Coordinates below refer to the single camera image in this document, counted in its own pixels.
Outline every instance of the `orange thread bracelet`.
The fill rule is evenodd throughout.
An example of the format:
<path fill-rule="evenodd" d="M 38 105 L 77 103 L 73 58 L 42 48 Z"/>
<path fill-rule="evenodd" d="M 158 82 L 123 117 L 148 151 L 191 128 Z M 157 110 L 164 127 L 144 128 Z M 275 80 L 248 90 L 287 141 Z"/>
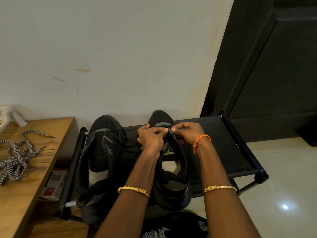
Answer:
<path fill-rule="evenodd" d="M 196 148 L 197 148 L 197 142 L 202 138 L 202 137 L 208 137 L 209 141 L 211 142 L 211 139 L 208 135 L 201 135 L 198 137 L 198 139 L 195 141 L 195 143 L 193 144 L 193 147 L 194 147 L 194 154 L 198 156 L 198 154 L 196 154 Z"/>

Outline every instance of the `white tiled floor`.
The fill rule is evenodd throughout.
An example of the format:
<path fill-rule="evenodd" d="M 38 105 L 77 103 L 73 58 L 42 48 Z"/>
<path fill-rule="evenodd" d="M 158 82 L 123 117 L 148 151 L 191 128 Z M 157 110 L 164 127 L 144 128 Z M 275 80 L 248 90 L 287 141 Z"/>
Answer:
<path fill-rule="evenodd" d="M 317 237 L 317 148 L 301 138 L 247 145 L 270 176 L 240 196 L 261 236 Z M 253 176 L 235 180 L 243 187 Z M 206 217 L 203 197 L 187 209 Z"/>

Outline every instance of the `black sneaker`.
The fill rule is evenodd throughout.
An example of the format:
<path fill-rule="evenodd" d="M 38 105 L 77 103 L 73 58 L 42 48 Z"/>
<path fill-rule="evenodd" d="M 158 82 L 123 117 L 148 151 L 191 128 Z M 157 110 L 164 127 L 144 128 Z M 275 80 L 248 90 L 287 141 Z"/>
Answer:
<path fill-rule="evenodd" d="M 87 224 L 103 221 L 117 199 L 117 164 L 126 139 L 119 122 L 99 117 L 89 130 L 75 175 L 74 195 Z"/>
<path fill-rule="evenodd" d="M 160 151 L 160 157 L 155 168 L 155 179 L 153 183 L 153 193 L 157 204 L 164 210 L 181 210 L 188 206 L 191 200 L 189 187 L 190 168 L 183 151 L 183 147 L 171 131 L 174 126 L 173 119 L 165 112 L 156 110 L 150 117 L 151 127 L 169 128 L 164 137 L 164 147 Z M 167 171 L 162 168 L 166 161 L 177 163 L 180 169 Z"/>

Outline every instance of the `black and white striped shoelace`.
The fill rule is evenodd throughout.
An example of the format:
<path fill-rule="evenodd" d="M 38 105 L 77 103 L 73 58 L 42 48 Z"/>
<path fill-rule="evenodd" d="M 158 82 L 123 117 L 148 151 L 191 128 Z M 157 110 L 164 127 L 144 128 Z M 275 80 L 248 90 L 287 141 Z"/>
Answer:
<path fill-rule="evenodd" d="M 28 169 L 27 162 L 29 162 L 30 159 L 32 159 L 45 148 L 42 147 L 37 150 L 34 150 L 31 142 L 25 137 L 25 134 L 27 133 L 36 133 L 39 135 L 43 135 L 45 137 L 54 138 L 53 136 L 47 135 L 41 131 L 28 129 L 22 132 L 21 136 L 23 141 L 19 143 L 14 143 L 10 140 L 0 139 L 0 143 L 10 144 L 8 158 L 5 161 L 0 162 L 0 169 L 3 169 L 0 172 L 0 186 L 4 184 L 7 178 L 11 180 L 21 179 Z M 25 148 L 25 150 L 23 150 L 23 152 L 21 152 L 19 146 L 21 146 L 24 143 L 27 143 L 27 147 Z"/>

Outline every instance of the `red and white box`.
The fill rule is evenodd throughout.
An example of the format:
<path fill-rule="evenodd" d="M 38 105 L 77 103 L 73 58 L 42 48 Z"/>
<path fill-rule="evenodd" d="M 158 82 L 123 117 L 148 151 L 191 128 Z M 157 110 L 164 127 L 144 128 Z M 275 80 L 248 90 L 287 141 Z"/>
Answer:
<path fill-rule="evenodd" d="M 58 201 L 64 186 L 67 171 L 64 169 L 54 169 L 40 194 L 39 200 Z"/>

